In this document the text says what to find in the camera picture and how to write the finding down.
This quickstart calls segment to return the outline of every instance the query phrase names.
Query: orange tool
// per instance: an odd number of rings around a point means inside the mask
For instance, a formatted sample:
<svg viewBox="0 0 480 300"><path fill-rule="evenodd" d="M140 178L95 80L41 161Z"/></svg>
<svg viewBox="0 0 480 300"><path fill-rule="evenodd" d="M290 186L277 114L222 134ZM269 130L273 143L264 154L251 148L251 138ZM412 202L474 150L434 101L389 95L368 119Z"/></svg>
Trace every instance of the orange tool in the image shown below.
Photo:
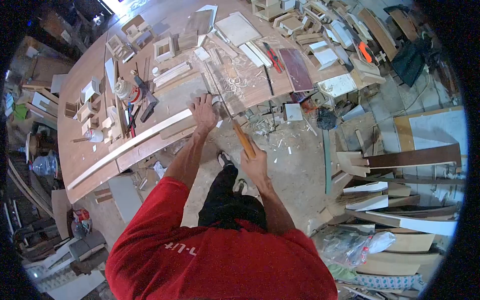
<svg viewBox="0 0 480 300"><path fill-rule="evenodd" d="M250 141L247 139L247 136L245 135L245 133L241 129L240 124L236 120L233 119L232 115L228 111L227 104L225 103L225 100L223 99L222 94L220 93L220 90L218 89L218 86L216 85L216 82L215 82L215 79L212 75L212 72L210 72L210 68L208 68L208 65L206 63L205 63L205 67L207 68L208 73L210 73L210 77L212 78L213 83L215 84L216 90L219 93L220 99L222 100L223 106L225 107L225 110L227 111L227 114L230 117L230 120L232 120L233 130L235 130L235 134L239 138L240 144L243 146L243 149L247 153L248 158L250 158L250 159L251 158L256 158L257 155L255 155L255 151L253 150L252 144L250 144Z"/></svg>

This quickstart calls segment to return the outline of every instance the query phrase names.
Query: plywood sheet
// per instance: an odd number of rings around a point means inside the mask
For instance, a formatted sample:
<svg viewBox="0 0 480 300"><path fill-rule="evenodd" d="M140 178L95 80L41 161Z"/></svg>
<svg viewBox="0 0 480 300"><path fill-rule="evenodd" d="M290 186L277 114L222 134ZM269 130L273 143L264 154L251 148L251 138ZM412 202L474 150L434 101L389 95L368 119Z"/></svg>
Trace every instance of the plywood sheet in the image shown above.
<svg viewBox="0 0 480 300"><path fill-rule="evenodd" d="M394 234L396 241L387 251L392 252L425 252L430 250L434 234Z"/></svg>
<svg viewBox="0 0 480 300"><path fill-rule="evenodd" d="M210 17L213 10L193 12L188 19L185 31L197 30L199 36L206 35L208 33L208 27L210 24Z"/></svg>
<svg viewBox="0 0 480 300"><path fill-rule="evenodd" d="M255 28L237 14L220 20L215 25L236 47L262 37Z"/></svg>
<svg viewBox="0 0 480 300"><path fill-rule="evenodd" d="M306 92L313 90L313 83L308 74L301 52L295 48L280 49L278 52L287 70L288 79L292 84L293 91Z"/></svg>

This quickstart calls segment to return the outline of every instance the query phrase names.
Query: white wooden block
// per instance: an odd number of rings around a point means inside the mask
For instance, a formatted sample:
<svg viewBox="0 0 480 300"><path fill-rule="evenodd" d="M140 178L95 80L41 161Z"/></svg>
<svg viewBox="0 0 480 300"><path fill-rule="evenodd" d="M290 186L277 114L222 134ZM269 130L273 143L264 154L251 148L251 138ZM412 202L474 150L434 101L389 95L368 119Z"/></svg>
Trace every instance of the white wooden block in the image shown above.
<svg viewBox="0 0 480 300"><path fill-rule="evenodd" d="M257 45L255 45L254 43L252 42L247 42L246 45L248 46L248 48L250 48L250 50L255 53L255 55L260 58L260 60L262 61L262 63L267 67L267 68L270 68L272 66L272 61L270 60L270 58L268 56L265 55L265 53L263 53L263 51L261 51Z"/></svg>
<svg viewBox="0 0 480 300"><path fill-rule="evenodd" d="M258 58L258 56L255 53L253 53L253 51L251 51L250 48L248 48L247 45L245 45L245 44L240 45L239 48L255 64L255 66L257 66L257 68L260 68L264 65L264 63L261 61L261 59Z"/></svg>
<svg viewBox="0 0 480 300"><path fill-rule="evenodd" d="M207 53L207 51L205 51L203 47L195 49L194 52L201 61L205 61L210 58L210 55Z"/></svg>

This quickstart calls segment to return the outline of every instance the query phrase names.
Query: white plastic bag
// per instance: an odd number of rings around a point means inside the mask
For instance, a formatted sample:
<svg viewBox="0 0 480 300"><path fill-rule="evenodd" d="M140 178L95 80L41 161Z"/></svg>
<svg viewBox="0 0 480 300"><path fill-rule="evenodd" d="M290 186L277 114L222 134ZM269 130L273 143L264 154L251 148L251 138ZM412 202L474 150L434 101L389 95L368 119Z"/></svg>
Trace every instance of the white plastic bag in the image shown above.
<svg viewBox="0 0 480 300"><path fill-rule="evenodd" d="M395 234L391 232L384 231L384 232L375 233L375 235L372 238L372 241L370 242L368 253L373 254L373 253L382 252L383 250L387 249L395 242L396 242Z"/></svg>

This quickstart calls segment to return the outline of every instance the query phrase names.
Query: wooden frame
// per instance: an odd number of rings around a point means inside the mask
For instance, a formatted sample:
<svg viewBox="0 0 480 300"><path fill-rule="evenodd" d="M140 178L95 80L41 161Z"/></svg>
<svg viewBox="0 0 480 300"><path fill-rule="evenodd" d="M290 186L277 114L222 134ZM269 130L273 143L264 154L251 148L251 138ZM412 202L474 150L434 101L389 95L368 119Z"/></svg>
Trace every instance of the wooden frame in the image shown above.
<svg viewBox="0 0 480 300"><path fill-rule="evenodd" d="M87 119L93 118L98 113L98 109L93 107L92 102L85 102L77 111L77 120L80 123L85 123Z"/></svg>
<svg viewBox="0 0 480 300"><path fill-rule="evenodd" d="M153 57L157 62L171 59L175 56L175 47L173 46L172 35L153 43Z"/></svg>
<svg viewBox="0 0 480 300"><path fill-rule="evenodd" d="M189 117L192 115L192 112L189 109L186 109L160 123L151 127L150 129L142 132L141 134L135 136L134 138L128 140L126 143L118 147L117 149L110 152L108 155L103 157L101 160L97 161L93 166L88 168L85 172L83 172L79 177L77 177L74 181L72 181L68 186L68 190L73 189L77 186L80 182L85 180L88 176L96 172L98 169L106 165L107 163L113 161L123 153L127 152L131 148L135 147L138 144L141 144L143 141L151 138L152 136L158 134L161 130L180 122L181 120Z"/></svg>

